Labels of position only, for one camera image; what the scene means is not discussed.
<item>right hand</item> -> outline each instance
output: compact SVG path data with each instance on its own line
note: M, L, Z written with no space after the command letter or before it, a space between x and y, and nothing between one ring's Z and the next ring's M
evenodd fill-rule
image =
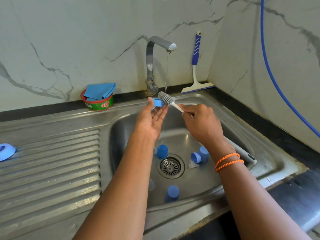
M204 104L179 106L185 111L182 117L191 135L206 147L214 162L236 152L223 136L221 123L211 107Z

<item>blue hose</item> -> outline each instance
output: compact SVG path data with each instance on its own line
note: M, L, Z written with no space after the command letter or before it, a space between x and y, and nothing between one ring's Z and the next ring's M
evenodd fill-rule
M275 81L275 78L273 77L273 74L271 72L268 59L267 59L267 54L266 54L266 47L264 45L264 34L263 34L263 12L264 12L264 0L261 0L261 18L260 18L260 31L261 31L261 45L262 45L262 53L263 53L263 59L264 63L266 64L266 69L269 73L269 76L271 78L271 81L275 88L277 89L278 93L282 97L282 99L285 101L285 103L290 107L290 109L303 121L304 124L306 124L307 127L310 128L319 138L320 138L320 133L317 131L316 128L314 128L296 109L295 107L287 100L281 89L279 88L277 82Z

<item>faucet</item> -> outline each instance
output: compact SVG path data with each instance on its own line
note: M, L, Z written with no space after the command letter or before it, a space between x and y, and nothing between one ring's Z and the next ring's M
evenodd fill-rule
M165 48L167 52L173 52L177 49L176 44L158 36L152 36L148 40L146 45L146 92L150 96L155 95L159 90L153 78L153 47L155 44Z

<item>sink drain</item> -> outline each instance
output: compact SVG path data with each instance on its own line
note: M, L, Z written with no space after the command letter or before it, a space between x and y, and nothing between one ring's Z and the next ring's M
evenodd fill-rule
M157 163L158 172L167 179L176 179L184 173L184 162L180 157L169 154Z

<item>blue squeegee handle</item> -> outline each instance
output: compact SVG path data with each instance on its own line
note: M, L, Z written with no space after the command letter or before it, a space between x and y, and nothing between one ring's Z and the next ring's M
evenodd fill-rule
M195 45L194 45L194 52L193 52L193 57L192 57L192 64L193 65L198 64L200 41L201 41L201 32L198 31L195 35Z

